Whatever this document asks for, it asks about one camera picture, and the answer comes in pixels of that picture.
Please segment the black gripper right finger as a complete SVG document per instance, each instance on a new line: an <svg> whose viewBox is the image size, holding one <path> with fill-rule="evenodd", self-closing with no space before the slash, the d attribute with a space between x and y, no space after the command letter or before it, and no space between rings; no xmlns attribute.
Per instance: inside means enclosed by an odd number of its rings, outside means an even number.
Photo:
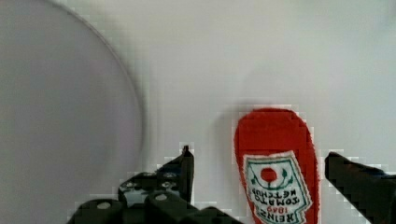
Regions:
<svg viewBox="0 0 396 224"><path fill-rule="evenodd" d="M371 224L395 224L395 175L330 152L325 177Z"/></svg>

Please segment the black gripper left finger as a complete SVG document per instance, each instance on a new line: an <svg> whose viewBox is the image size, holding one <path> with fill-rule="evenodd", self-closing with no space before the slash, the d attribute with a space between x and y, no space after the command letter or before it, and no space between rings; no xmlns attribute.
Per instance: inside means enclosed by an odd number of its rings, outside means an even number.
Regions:
<svg viewBox="0 0 396 224"><path fill-rule="evenodd" d="M118 200L125 205L143 203L150 193L170 191L188 203L191 201L194 156L189 146L181 154L154 172L142 172L120 184Z"/></svg>

